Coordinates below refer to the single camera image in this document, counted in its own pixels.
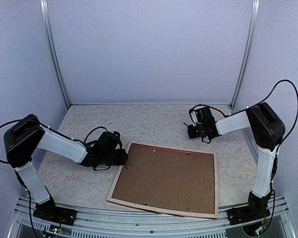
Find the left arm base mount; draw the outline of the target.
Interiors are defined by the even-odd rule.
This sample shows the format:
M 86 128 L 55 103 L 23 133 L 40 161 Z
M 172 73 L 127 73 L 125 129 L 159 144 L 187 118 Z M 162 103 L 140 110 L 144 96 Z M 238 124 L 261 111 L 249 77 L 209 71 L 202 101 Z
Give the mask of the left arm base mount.
M 76 214 L 77 211 L 74 209 L 57 206 L 51 195 L 48 201 L 42 204 L 36 203 L 33 212 L 35 218 L 68 226 L 74 225 Z

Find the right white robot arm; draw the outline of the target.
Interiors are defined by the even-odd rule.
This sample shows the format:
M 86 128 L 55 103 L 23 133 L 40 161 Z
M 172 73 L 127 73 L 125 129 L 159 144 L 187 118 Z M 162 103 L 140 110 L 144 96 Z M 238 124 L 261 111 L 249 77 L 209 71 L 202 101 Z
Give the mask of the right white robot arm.
M 222 114 L 221 120 L 215 120 L 214 109 L 198 104 L 188 111 L 192 122 L 187 126 L 189 138 L 206 138 L 209 144 L 216 137 L 251 129 L 258 148 L 257 172 L 251 193 L 258 198 L 267 196 L 272 191 L 280 147 L 293 130 L 286 131 L 284 123 L 265 99 L 239 112 Z

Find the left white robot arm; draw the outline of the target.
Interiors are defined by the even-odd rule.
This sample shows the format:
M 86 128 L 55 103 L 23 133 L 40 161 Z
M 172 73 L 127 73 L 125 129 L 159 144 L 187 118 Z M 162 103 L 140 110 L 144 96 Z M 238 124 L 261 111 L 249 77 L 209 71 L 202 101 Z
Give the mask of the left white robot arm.
M 124 165 L 128 154 L 123 148 L 120 133 L 104 129 L 97 140 L 87 142 L 68 137 L 41 123 L 36 115 L 29 114 L 0 125 L 0 129 L 13 126 L 3 135 L 6 164 L 15 171 L 20 183 L 40 205 L 40 212 L 48 220 L 56 220 L 60 213 L 53 198 L 44 186 L 32 163 L 35 150 L 41 149 L 71 160 L 81 166 L 96 170 L 99 165 L 107 168 Z

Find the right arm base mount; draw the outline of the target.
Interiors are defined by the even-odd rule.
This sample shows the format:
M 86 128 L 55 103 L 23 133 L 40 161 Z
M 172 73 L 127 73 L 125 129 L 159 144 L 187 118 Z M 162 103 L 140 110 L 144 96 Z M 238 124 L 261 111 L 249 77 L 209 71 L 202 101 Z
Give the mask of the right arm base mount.
M 272 191 L 264 197 L 258 197 L 251 191 L 246 206 L 234 207 L 227 211 L 230 225 L 246 223 L 270 216 L 268 201 L 271 195 Z

